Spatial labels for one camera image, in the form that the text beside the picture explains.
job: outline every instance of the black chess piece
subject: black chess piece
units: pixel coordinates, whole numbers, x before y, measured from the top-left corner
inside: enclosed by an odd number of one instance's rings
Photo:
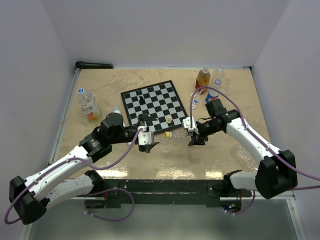
[[[145,104],[146,103],[146,101],[145,101],[143,96],[139,96],[139,103],[140,104]]]

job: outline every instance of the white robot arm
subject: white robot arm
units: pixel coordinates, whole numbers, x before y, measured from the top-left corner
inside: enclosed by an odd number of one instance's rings
[[[220,99],[211,101],[205,106],[211,120],[204,123],[195,122],[193,117],[187,117],[183,120],[183,128],[191,135],[189,146],[205,145],[205,142],[208,141],[208,135],[224,131],[236,139],[259,165],[258,171],[237,170],[225,175],[224,190],[226,192],[232,188],[247,189],[259,191],[264,198],[270,199],[298,185],[297,173],[281,163],[269,149],[278,153],[291,166],[296,167],[295,156],[291,151],[281,151],[270,144],[246,120],[244,120],[244,126],[239,112],[236,110],[227,111]],[[258,136],[264,144],[254,138],[252,133]]]
[[[65,200],[103,190],[104,181],[94,170],[87,171],[77,179],[66,179],[110,153],[112,144],[131,142],[128,150],[116,162],[103,169],[120,162],[134,144],[138,144],[141,152],[150,153],[158,144],[145,123],[152,119],[146,114],[141,114],[138,119],[137,125],[124,127],[122,115],[112,112],[78,146],[54,164],[25,179],[20,176],[13,178],[9,186],[9,200],[22,223],[33,223],[47,209]]]

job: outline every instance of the white wall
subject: white wall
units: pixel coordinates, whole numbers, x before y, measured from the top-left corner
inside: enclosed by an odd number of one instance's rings
[[[0,239],[18,239],[21,223],[3,221],[9,181],[48,164],[71,80],[70,61],[41,2],[1,1]]]
[[[289,0],[41,0],[72,61],[252,66]]]
[[[320,1],[291,0],[253,67],[271,140],[295,154],[297,168],[320,176]],[[299,186],[319,182],[299,175]],[[320,190],[296,191],[309,240],[320,235]]]

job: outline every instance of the bottle label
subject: bottle label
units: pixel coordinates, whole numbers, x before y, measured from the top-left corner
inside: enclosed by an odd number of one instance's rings
[[[89,120],[97,120],[101,117],[95,96],[93,96],[93,100],[91,102],[80,105],[80,108]]]
[[[197,88],[200,88],[200,87],[203,87],[203,86],[208,86],[209,80],[210,79],[205,79],[205,78],[203,78],[201,76],[198,76],[196,78],[196,81],[195,81],[195,88],[197,89]],[[204,94],[206,91],[207,91],[207,88],[203,88],[198,93],[199,94]]]
[[[211,101],[213,101],[213,100],[218,99],[218,97],[219,97],[219,93],[217,93],[216,91],[214,91],[214,96],[211,96],[211,95],[208,93],[207,96],[206,96],[206,98],[205,98],[205,101],[206,101],[207,103],[209,103],[209,102],[211,102]]]

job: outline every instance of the black and white chessboard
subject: black and white chessboard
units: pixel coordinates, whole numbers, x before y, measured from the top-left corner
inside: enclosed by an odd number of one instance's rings
[[[141,96],[145,103],[139,102]],[[171,80],[122,92],[121,97],[130,125],[137,124],[142,113],[157,119],[146,122],[154,134],[181,127],[188,116]],[[167,123],[168,115],[172,117],[171,123]]]

